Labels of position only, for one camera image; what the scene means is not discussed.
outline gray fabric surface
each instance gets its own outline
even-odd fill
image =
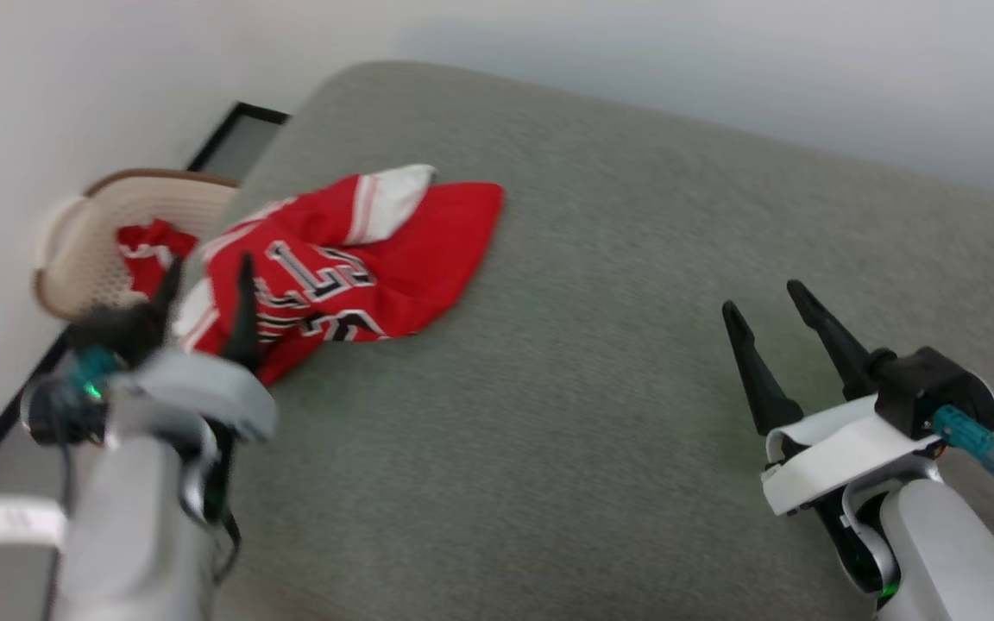
[[[865,620],[814,515],[763,502],[720,306],[805,410],[840,382],[785,293],[994,388],[994,197],[698,122],[419,64],[320,88],[228,214],[429,162],[507,190],[457,307],[332,343],[238,457],[246,618]],[[943,474],[994,531],[994,480]]]

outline woven plastic basket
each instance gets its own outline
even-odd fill
[[[204,241],[236,182],[180,170],[138,168],[111,174],[64,203],[39,235],[33,288],[45,311],[72,321],[98,304],[122,304],[131,276],[115,233],[155,217]]]

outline laundry basket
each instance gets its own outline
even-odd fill
[[[122,304],[131,276],[115,234],[158,217],[199,240],[236,194],[212,174],[137,168],[116,172],[64,203],[38,237],[33,288],[48,313],[72,319],[95,304]]]

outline white wall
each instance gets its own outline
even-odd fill
[[[127,166],[182,168],[232,105],[194,0],[0,0],[0,412],[60,332],[32,299],[51,204]]]
[[[994,1],[214,0],[241,98],[359,60],[551,84],[994,189]]]

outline black baseboard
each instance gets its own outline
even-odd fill
[[[236,105],[229,110],[229,116],[221,121],[221,125],[217,126],[217,130],[213,131],[213,135],[210,136],[208,141],[205,141],[205,145],[194,159],[190,161],[190,165],[186,167],[186,170],[191,170],[191,172],[200,172],[200,170],[205,168],[206,164],[209,164],[210,158],[213,154],[221,147],[225,142],[225,138],[232,134],[232,130],[236,127],[236,123],[240,121],[241,117],[255,118],[263,122],[273,122],[275,125],[283,125],[289,119],[289,115],[285,113],[280,113],[278,110],[261,109],[260,106],[253,106],[251,103],[237,102]]]
[[[280,113],[280,111],[261,109],[260,106],[253,106],[251,103],[237,102],[233,106],[232,111],[230,111],[229,116],[224,118],[224,121],[221,122],[221,125],[217,126],[217,130],[213,131],[213,135],[205,142],[201,150],[198,150],[198,154],[194,156],[194,159],[191,160],[186,170],[197,172],[204,168],[206,162],[209,162],[210,157],[213,156],[214,152],[225,141],[225,138],[229,136],[229,133],[232,133],[233,127],[236,126],[236,122],[240,121],[242,116],[260,119],[260,121],[264,122],[273,122],[276,125],[283,125],[289,118],[288,114]],[[25,380],[25,385],[32,381],[34,377],[40,376],[40,374],[51,373],[55,369],[56,363],[60,362],[60,358],[64,356],[66,351],[66,335],[60,334],[60,337],[56,338],[56,342],[52,343],[52,347],[44,354],[44,357],[41,358],[41,361],[33,369],[27,380]],[[19,416],[17,405],[21,401],[22,389],[17,390],[15,397],[10,400],[10,404],[5,406],[3,413],[0,414],[0,445],[3,444],[3,440],[10,433],[13,425],[17,424],[17,416]]]

